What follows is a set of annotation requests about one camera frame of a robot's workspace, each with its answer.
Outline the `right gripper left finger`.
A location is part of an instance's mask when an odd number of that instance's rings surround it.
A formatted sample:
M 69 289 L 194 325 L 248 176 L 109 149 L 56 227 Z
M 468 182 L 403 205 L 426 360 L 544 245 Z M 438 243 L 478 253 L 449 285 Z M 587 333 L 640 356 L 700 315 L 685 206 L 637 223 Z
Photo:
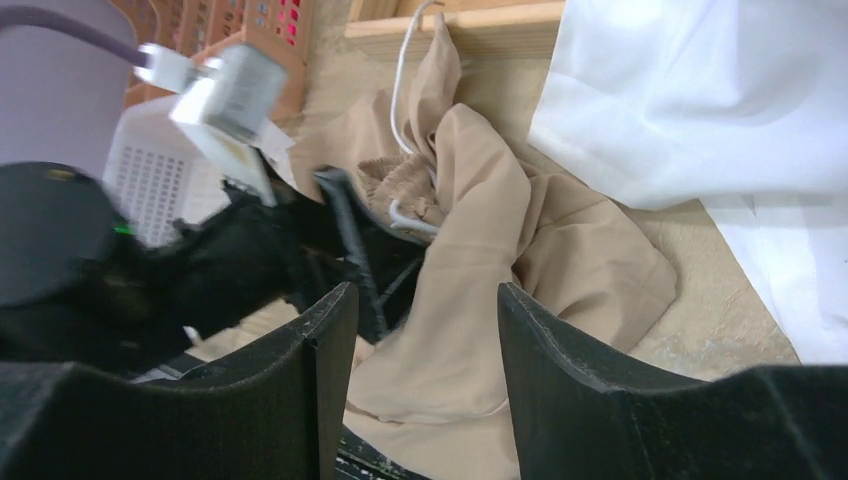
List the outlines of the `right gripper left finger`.
M 331 479 L 357 335 L 343 283 L 178 380 L 75 363 L 1 367 L 5 479 Z

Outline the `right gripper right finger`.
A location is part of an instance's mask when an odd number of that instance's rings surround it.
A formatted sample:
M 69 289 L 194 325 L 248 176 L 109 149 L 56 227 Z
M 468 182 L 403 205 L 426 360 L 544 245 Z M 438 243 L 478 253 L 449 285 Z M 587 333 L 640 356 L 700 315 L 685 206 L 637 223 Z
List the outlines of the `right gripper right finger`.
M 624 354 L 500 285 L 524 479 L 843 479 L 847 370 L 754 367 L 704 382 Z

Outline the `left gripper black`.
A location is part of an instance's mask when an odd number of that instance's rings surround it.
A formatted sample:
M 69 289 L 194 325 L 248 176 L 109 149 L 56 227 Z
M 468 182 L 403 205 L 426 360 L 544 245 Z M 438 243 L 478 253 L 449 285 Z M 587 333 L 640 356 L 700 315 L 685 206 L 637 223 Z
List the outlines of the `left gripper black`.
M 219 332 L 278 299 L 300 313 L 340 306 L 350 318 L 344 250 L 359 289 L 359 336 L 376 344 L 403 323 L 427 244 L 379 220 L 346 171 L 325 166 L 313 178 L 326 204 L 277 184 L 268 206 L 224 185 L 226 206 L 196 224 L 175 222 L 179 235 L 165 247 L 168 329 Z

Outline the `white plastic basket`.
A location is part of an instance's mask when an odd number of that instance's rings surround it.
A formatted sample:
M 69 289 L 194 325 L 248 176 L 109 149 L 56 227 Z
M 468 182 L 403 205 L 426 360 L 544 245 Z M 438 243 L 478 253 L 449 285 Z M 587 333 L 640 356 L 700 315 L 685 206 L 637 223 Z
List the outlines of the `white plastic basket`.
M 251 187 L 224 173 L 185 137 L 169 118 L 176 103 L 170 95 L 127 108 L 102 177 L 124 217 L 115 231 L 148 247 L 176 239 L 174 221 L 196 224 L 221 210 L 229 203 L 226 182 Z

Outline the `beige shorts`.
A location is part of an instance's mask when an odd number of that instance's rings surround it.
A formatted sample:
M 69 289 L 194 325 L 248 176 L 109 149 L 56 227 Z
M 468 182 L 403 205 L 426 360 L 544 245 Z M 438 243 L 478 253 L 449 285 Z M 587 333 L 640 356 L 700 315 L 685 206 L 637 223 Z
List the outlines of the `beige shorts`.
M 515 479 L 497 290 L 526 287 L 559 318 L 629 351 L 675 301 L 667 258 L 610 199 L 522 162 L 454 96 L 460 58 L 442 16 L 401 100 L 381 90 L 297 141 L 291 177 L 311 198 L 323 165 L 349 173 L 382 221 L 396 206 L 435 226 L 409 313 L 359 341 L 345 426 L 432 479 Z

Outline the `peach plastic file organizer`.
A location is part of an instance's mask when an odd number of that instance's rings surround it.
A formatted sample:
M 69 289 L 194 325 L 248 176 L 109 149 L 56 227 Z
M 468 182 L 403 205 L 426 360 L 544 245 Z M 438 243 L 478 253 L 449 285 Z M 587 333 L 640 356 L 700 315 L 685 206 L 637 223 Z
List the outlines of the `peach plastic file organizer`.
M 300 43 L 276 34 L 280 0 L 110 0 L 138 44 L 156 43 L 201 64 L 225 47 L 246 42 L 281 64 L 288 82 L 271 113 L 274 121 L 299 114 L 304 103 L 309 38 L 315 3 L 300 0 Z

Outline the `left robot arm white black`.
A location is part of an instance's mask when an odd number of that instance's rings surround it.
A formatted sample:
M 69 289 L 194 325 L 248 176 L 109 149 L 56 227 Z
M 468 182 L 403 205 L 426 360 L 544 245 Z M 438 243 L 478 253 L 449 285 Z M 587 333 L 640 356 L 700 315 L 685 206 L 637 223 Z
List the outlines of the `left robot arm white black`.
M 312 200 L 272 185 L 276 204 L 223 183 L 228 204 L 177 221 L 148 247 L 101 184 L 70 167 L 1 170 L 1 356 L 142 373 L 277 300 L 305 311 L 335 286 L 358 288 L 361 337 L 406 314 L 424 240 L 383 224 L 348 174 L 323 167 Z

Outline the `white shorts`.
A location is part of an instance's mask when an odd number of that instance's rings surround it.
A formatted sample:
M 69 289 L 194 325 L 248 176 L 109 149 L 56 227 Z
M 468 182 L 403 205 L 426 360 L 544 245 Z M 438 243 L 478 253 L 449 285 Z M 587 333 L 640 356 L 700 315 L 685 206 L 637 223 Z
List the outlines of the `white shorts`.
M 630 208 L 699 200 L 804 364 L 847 361 L 847 5 L 569 1 L 528 143 Z

